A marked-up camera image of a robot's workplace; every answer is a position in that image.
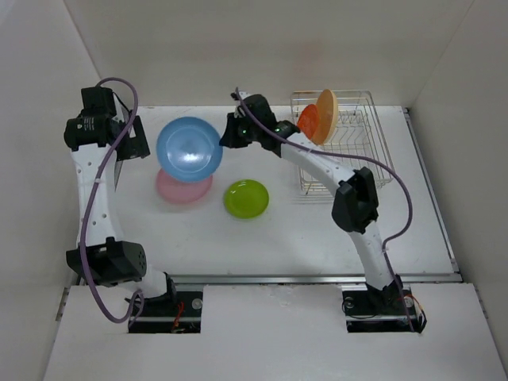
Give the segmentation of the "blue plate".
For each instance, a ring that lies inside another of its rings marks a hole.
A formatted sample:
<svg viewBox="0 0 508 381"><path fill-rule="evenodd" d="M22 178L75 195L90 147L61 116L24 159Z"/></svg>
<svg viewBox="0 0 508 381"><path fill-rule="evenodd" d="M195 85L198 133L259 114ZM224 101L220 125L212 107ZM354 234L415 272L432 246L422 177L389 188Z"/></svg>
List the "blue plate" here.
<svg viewBox="0 0 508 381"><path fill-rule="evenodd" d="M223 148L220 135L207 121L180 117L169 122L156 140L161 168L184 183L208 179L220 166Z"/></svg>

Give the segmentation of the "pink plate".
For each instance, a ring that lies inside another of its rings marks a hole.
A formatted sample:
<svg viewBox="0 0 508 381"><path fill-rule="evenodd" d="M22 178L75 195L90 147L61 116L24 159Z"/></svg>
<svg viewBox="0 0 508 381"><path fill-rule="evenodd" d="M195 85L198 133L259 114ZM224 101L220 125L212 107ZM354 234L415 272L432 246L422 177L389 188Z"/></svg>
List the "pink plate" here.
<svg viewBox="0 0 508 381"><path fill-rule="evenodd" d="M186 183L171 177L163 169L156 175L156 191L158 195L172 204L184 205L198 201L210 190L213 176L196 183Z"/></svg>

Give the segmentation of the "green plate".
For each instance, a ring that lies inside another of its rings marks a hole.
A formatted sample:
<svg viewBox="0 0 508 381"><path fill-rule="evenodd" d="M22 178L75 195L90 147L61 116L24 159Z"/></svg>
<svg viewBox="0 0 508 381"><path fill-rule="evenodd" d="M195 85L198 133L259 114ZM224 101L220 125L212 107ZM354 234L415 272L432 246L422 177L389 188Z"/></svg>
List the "green plate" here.
<svg viewBox="0 0 508 381"><path fill-rule="evenodd" d="M254 179L243 179L232 183L224 193L226 211L240 219L259 217L268 207L267 188Z"/></svg>

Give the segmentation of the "orange plate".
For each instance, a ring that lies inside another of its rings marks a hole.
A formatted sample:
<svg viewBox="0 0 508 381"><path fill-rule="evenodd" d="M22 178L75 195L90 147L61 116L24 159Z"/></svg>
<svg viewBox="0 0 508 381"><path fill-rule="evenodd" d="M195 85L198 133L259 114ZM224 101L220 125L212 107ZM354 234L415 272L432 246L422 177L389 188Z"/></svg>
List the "orange plate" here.
<svg viewBox="0 0 508 381"><path fill-rule="evenodd" d="M315 104L309 104L300 113L297 121L297 127L309 140L311 140L318 130L319 123L320 116L317 106Z"/></svg>

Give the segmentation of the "beige plate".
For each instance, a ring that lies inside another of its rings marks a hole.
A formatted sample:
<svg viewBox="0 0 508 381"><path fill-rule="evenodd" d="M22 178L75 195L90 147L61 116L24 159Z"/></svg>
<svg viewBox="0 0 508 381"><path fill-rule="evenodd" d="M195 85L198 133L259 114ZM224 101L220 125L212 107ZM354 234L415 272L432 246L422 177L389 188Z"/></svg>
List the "beige plate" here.
<svg viewBox="0 0 508 381"><path fill-rule="evenodd" d="M338 101L330 89L323 90L315 103L319 116L317 130L312 137L316 145L327 143L333 135L338 121Z"/></svg>

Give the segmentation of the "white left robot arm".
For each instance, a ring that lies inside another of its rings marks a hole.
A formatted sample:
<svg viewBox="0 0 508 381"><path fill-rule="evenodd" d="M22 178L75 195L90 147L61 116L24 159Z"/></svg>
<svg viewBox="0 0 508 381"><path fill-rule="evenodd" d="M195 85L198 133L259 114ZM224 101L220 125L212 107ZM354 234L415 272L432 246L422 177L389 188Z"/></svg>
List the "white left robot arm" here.
<svg viewBox="0 0 508 381"><path fill-rule="evenodd" d="M71 150L79 192L79 233L67 251L68 267L98 287L141 291L157 313L177 307L170 276L148 264L143 247L125 239L117 216L116 188L124 161L150 150L139 117L107 87L81 90L83 108L67 121L64 141Z"/></svg>

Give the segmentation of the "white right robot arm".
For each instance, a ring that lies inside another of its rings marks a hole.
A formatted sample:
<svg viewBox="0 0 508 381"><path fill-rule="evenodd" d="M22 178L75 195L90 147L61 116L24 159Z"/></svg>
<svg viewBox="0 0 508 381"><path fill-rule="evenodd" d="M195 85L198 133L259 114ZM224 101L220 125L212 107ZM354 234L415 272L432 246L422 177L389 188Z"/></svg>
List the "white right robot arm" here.
<svg viewBox="0 0 508 381"><path fill-rule="evenodd" d="M370 169L353 170L338 163L296 125L277 120L263 95L242 98L241 92L235 91L231 98L237 107L227 114L220 146L245 148L257 142L322 184L333 196L333 221L350 236L364 267L369 306L376 312L387 312L397 301L401 281L385 257L386 245L376 224L379 199Z"/></svg>

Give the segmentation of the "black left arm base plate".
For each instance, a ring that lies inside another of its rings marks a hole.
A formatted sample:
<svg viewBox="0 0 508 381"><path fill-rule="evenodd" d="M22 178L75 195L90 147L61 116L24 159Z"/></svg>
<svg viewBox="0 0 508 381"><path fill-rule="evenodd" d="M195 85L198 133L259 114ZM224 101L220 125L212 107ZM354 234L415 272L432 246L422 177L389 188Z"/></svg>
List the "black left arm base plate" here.
<svg viewBox="0 0 508 381"><path fill-rule="evenodd" d="M147 300L138 318L140 303L134 307L129 319L129 333L187 334L200 333L203 292L178 291L176 300Z"/></svg>

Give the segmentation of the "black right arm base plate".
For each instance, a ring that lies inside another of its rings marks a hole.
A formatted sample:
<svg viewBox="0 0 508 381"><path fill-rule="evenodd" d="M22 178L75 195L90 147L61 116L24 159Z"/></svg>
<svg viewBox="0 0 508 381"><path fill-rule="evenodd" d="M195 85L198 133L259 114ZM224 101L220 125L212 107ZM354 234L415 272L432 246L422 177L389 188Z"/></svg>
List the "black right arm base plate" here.
<svg viewBox="0 0 508 381"><path fill-rule="evenodd" d="M367 290L342 292L341 309L349 333L422 333L428 319L408 290L387 304L376 305Z"/></svg>

